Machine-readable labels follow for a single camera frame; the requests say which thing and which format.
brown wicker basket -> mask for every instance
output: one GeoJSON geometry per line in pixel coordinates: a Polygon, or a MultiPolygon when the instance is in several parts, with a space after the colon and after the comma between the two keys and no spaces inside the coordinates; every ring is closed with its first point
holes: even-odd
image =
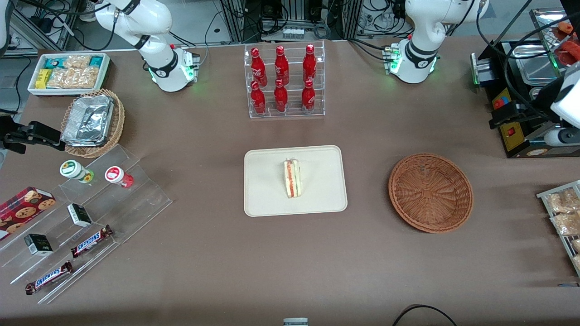
{"type": "MultiPolygon", "coordinates": [[[[66,145],[64,150],[75,156],[81,156],[84,158],[95,158],[99,157],[106,152],[110,151],[121,138],[121,134],[123,133],[123,124],[125,123],[125,108],[123,108],[123,103],[119,100],[117,95],[111,92],[108,89],[99,89],[94,90],[93,92],[89,92],[86,94],[81,95],[80,97],[89,97],[89,96],[97,96],[97,95],[107,95],[115,100],[115,106],[113,107],[113,116],[111,117],[111,126],[109,127],[108,133],[108,141],[102,147],[73,147],[66,145]]],[[[63,122],[60,124],[60,131],[64,131],[64,127],[67,125],[68,115],[71,112],[71,108],[73,104],[68,106],[67,112],[64,114],[63,122]]]]}
{"type": "Polygon", "coordinates": [[[450,160],[420,153],[405,157],[389,177],[389,197],[410,225],[430,233],[454,231],[473,209],[473,190],[450,160]]]}

brown tablecloth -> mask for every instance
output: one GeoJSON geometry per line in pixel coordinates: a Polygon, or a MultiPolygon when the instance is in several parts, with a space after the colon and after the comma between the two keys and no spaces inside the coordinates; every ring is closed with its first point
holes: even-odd
{"type": "MultiPolygon", "coordinates": [[[[326,47],[327,115],[301,121],[249,119],[243,46],[212,48],[200,81],[177,93],[152,83],[136,51],[110,52],[107,87],[126,110],[121,144],[175,202],[49,305],[0,270],[2,324],[389,325],[425,303],[460,325],[578,325],[580,290],[556,287],[574,270],[535,198],[580,179],[578,159],[505,158],[484,94],[470,89],[469,53],[483,43],[446,40],[419,85],[347,42],[326,47]],[[247,151],[326,144],[343,153],[345,211],[244,214],[247,151]],[[424,151],[473,185],[473,213],[455,232],[411,228],[386,195],[393,165],[424,151]]],[[[70,101],[30,96],[22,121],[58,127],[70,101]]],[[[68,158],[44,146],[9,154],[0,201],[62,183],[68,158]]],[[[414,311],[400,325],[412,323],[445,320],[414,311]]]]}

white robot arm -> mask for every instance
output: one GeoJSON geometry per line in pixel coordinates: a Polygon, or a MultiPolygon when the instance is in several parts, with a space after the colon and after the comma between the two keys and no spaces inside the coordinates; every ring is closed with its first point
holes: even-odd
{"type": "Polygon", "coordinates": [[[390,73],[410,84],[424,81],[445,40],[443,23],[475,21],[477,12],[483,15],[488,6],[488,0],[406,0],[405,12],[413,20],[415,31],[411,40],[404,39],[389,49],[394,60],[390,73]]]}
{"type": "Polygon", "coordinates": [[[135,47],[149,65],[153,81],[166,92],[176,92],[197,81],[199,57],[174,49],[164,34],[171,30],[169,9],[157,0],[110,0],[96,4],[99,24],[135,47]]]}

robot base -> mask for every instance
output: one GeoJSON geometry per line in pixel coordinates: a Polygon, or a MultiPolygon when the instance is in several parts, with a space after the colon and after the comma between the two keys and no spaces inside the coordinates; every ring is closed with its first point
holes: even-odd
{"type": "Polygon", "coordinates": [[[395,75],[402,81],[409,84],[418,84],[429,76],[435,69],[437,58],[433,59],[431,68],[417,68],[415,64],[407,58],[405,47],[409,42],[404,39],[399,43],[391,44],[391,47],[383,51],[383,59],[390,59],[392,62],[385,62],[385,72],[387,75],[395,75]]]}
{"type": "Polygon", "coordinates": [[[177,65],[167,77],[161,78],[149,69],[153,81],[166,92],[177,92],[187,85],[197,82],[200,70],[200,57],[183,49],[174,49],[177,53],[177,65]]]}

red bottle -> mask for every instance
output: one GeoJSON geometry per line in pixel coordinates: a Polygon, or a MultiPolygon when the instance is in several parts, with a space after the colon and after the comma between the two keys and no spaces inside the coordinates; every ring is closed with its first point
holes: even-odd
{"type": "Polygon", "coordinates": [[[312,88],[312,79],[308,79],[304,83],[304,90],[302,90],[302,112],[311,114],[314,112],[314,97],[316,93],[312,88]]]}
{"type": "Polygon", "coordinates": [[[276,89],[274,90],[274,98],[276,99],[276,110],[284,113],[288,108],[288,91],[284,87],[282,79],[276,80],[276,89]]]}
{"type": "Polygon", "coordinates": [[[252,75],[254,76],[254,80],[260,83],[261,87],[266,87],[268,85],[266,65],[260,57],[260,50],[258,48],[252,48],[250,53],[252,54],[252,75]]]}
{"type": "Polygon", "coordinates": [[[276,69],[276,78],[281,79],[284,85],[290,83],[290,70],[288,68],[288,59],[284,55],[284,47],[276,47],[276,62],[274,63],[274,68],[276,69]]]}
{"type": "Polygon", "coordinates": [[[304,82],[309,78],[314,80],[314,77],[316,77],[316,57],[314,56],[314,45],[312,44],[306,45],[306,56],[302,62],[302,70],[304,72],[304,82]]]}
{"type": "Polygon", "coordinates": [[[252,105],[254,106],[256,114],[257,115],[266,114],[266,98],[264,97],[264,93],[260,89],[260,85],[258,84],[257,81],[252,81],[250,85],[252,87],[252,93],[250,93],[250,97],[252,98],[252,105]]]}

